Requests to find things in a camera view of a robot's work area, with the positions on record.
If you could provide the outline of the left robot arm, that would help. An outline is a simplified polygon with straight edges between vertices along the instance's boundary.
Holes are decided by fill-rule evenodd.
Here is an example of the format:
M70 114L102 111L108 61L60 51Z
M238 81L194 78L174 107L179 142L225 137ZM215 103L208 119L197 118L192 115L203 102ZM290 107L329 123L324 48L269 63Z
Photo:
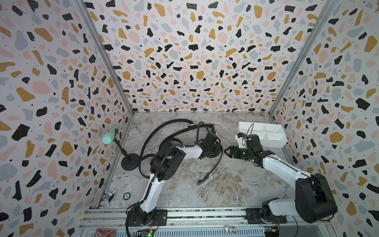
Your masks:
M134 209L137 216L141 220L146 220L154 214L165 182L174 176L182 161L214 158L220 152L221 142L215 130L210 130L204 139L200 139L192 145L183 145L178 140L172 139L164 141L151 161L149 184Z

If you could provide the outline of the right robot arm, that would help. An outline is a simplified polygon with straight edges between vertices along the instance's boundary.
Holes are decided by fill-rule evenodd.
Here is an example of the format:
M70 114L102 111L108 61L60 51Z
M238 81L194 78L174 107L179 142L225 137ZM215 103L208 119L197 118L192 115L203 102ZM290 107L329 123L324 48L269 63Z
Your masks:
M224 153L232 159L252 162L277 175L295 191L294 199L272 198L262 203L260 218L271 223L281 216L301 217L307 223L328 221L338 212L330 186L324 175L310 174L264 150L257 135L246 135L246 147L228 147Z

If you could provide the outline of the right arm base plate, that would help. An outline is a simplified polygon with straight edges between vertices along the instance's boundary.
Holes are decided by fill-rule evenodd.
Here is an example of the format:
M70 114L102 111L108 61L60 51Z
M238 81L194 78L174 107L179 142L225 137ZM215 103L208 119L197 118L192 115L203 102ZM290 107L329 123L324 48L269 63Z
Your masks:
M245 219L248 224L286 224L285 216L275 216L270 211L268 205L260 208L247 208Z

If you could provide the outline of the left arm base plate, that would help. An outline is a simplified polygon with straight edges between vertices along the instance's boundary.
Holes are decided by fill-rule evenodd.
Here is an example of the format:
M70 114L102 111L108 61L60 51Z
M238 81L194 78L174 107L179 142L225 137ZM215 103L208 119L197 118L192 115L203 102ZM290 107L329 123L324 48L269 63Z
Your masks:
M141 208L131 210L127 214L125 226L128 227L148 227L148 226L166 226L168 210L154 209L146 213Z

